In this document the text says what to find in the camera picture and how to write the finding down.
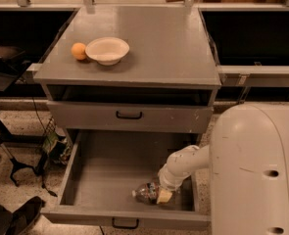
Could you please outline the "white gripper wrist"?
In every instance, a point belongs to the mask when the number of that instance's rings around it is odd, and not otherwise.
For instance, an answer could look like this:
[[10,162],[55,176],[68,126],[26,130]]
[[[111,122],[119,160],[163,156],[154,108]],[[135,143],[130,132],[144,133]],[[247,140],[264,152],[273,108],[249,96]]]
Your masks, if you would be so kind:
[[159,170],[158,176],[163,188],[159,190],[157,203],[165,204],[172,197],[171,191],[176,191],[182,185],[187,173],[177,164],[164,164]]

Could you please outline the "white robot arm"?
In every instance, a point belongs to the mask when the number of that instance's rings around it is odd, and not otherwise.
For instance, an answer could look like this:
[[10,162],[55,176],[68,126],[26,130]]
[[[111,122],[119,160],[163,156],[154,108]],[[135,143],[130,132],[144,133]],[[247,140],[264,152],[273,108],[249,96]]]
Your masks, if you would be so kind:
[[159,180],[174,191],[206,166],[213,235],[289,235],[289,106],[242,104],[226,110],[210,144],[172,153]]

